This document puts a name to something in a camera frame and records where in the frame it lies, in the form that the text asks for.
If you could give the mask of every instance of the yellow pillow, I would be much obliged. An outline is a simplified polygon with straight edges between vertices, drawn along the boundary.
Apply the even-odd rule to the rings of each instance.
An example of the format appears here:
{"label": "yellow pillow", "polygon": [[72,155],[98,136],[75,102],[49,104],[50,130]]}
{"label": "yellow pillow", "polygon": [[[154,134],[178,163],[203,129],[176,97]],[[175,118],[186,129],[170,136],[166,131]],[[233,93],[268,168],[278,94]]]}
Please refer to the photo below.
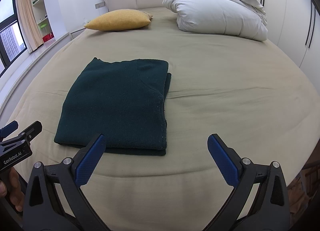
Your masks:
{"label": "yellow pillow", "polygon": [[151,23],[152,15],[133,9],[120,9],[105,13],[91,20],[84,27],[99,31],[137,29]]}

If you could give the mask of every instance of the beige curtain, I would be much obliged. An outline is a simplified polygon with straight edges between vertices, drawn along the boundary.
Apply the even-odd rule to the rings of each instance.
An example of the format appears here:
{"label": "beige curtain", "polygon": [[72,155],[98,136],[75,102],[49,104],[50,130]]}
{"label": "beige curtain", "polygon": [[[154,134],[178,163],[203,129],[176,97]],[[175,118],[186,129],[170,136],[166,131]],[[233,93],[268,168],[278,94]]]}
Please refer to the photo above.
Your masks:
{"label": "beige curtain", "polygon": [[43,40],[33,15],[31,0],[16,0],[16,6],[27,48],[29,52],[34,51],[43,44]]}

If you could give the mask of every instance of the window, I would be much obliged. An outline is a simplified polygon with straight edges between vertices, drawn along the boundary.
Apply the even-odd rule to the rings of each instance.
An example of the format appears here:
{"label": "window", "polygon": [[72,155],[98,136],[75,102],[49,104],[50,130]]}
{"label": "window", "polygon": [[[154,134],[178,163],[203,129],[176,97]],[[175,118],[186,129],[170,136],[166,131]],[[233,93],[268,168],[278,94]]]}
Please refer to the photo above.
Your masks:
{"label": "window", "polygon": [[0,76],[27,48],[17,15],[15,0],[0,1]]}

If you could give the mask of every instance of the white pillow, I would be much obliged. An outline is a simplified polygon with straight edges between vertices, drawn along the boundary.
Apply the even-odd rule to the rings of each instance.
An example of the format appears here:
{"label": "white pillow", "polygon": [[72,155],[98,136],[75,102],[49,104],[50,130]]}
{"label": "white pillow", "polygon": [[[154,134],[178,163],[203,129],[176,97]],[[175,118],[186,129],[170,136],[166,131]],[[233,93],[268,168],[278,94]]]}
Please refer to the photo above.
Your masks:
{"label": "white pillow", "polygon": [[182,31],[226,34],[256,41],[267,40],[268,30],[253,11],[230,0],[164,0],[178,14]]}

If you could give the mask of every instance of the folded sweater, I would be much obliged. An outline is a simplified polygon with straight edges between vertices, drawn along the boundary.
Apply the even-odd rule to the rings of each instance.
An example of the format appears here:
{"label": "folded sweater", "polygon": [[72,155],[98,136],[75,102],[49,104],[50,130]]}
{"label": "folded sweater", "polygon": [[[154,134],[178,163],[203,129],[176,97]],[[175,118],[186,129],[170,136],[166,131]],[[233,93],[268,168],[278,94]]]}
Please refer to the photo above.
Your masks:
{"label": "folded sweater", "polygon": [[109,63],[94,58],[63,103],[54,141],[82,147],[101,133],[106,152],[165,155],[167,72],[168,63],[161,60]]}

